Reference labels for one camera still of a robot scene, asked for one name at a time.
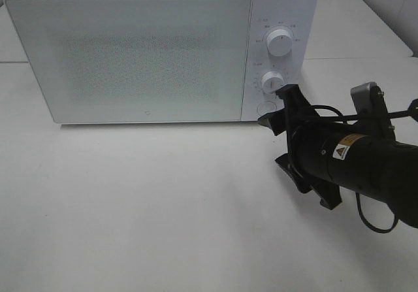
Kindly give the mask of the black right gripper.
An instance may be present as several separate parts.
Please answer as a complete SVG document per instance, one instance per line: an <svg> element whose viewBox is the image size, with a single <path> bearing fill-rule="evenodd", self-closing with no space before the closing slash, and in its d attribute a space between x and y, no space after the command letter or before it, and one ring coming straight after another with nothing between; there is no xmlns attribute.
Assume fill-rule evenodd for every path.
<svg viewBox="0 0 418 292"><path fill-rule="evenodd" d="M342 203L340 186L307 173L298 162L297 149L302 144L306 119L302 116L317 115L312 105L303 96L299 85L288 84L276 95L283 101L284 108L262 115L257 123L267 127L277 136L286 133L287 152L276 159L280 168L288 174L301 193L314 191L320 205L333 210Z"/></svg>

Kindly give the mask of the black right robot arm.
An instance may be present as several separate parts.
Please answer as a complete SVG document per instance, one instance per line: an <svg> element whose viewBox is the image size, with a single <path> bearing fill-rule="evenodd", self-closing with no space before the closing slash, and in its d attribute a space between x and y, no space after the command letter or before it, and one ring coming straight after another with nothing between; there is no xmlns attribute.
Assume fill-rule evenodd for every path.
<svg viewBox="0 0 418 292"><path fill-rule="evenodd" d="M385 203L395 222L417 226L417 147L398 142L393 119L417 118L417 101L406 110L389 112L375 82L351 89L356 109L343 115L332 109L321 116L300 88L277 91L281 110L267 113L259 124L275 135L285 133L287 151L276 160L301 193L314 191L322 206L337 207L340 189Z"/></svg>

